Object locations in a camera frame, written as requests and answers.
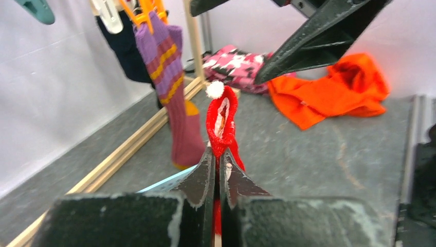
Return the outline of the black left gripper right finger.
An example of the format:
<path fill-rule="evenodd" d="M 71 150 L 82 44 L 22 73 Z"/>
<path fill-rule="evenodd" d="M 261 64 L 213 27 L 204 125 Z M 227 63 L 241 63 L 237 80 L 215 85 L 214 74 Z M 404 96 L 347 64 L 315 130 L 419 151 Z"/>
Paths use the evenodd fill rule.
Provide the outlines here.
<path fill-rule="evenodd" d="M 220 157 L 223 246 L 388 246 L 375 210 L 352 197 L 272 196 Z"/>

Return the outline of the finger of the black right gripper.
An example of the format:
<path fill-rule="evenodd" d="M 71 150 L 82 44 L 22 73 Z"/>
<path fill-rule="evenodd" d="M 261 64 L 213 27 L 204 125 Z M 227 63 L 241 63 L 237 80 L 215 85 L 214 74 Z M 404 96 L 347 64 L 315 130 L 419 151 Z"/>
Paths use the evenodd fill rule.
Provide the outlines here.
<path fill-rule="evenodd" d="M 192 17 L 196 17 L 228 1 L 229 0 L 191 0 L 189 4 L 190 14 Z"/>
<path fill-rule="evenodd" d="M 307 20 L 258 70 L 255 84 L 262 84 L 287 73 L 333 65 L 390 1 L 329 0 L 276 3 L 280 7 L 294 7 Z"/>

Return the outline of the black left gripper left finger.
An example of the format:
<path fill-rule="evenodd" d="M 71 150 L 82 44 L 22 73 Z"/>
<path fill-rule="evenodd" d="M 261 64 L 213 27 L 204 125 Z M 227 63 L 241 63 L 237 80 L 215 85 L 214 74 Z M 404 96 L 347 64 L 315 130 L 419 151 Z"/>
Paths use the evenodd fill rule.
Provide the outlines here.
<path fill-rule="evenodd" d="M 213 246 L 215 158 L 168 191 L 73 193 L 55 201 L 33 246 Z"/>

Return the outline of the red white patterned sock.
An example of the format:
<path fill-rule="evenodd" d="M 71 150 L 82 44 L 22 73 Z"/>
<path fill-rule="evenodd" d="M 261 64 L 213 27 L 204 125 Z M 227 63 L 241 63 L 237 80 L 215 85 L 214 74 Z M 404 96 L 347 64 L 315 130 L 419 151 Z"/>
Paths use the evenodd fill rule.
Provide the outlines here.
<path fill-rule="evenodd" d="M 206 115 L 206 131 L 209 136 L 208 146 L 216 159 L 217 175 L 220 174 L 220 158 L 227 149 L 233 155 L 236 165 L 245 171 L 235 133 L 234 116 L 238 108 L 238 97 L 231 87 L 221 81 L 211 82 L 206 93 L 212 99 Z"/>

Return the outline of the teal clothespin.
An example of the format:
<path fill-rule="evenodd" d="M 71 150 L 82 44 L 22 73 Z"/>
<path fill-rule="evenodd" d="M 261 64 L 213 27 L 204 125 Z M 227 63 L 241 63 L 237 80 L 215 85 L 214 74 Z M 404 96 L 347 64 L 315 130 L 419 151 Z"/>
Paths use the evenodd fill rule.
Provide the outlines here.
<path fill-rule="evenodd" d="M 46 0 L 14 0 L 40 23 L 52 25 L 55 15 Z"/>

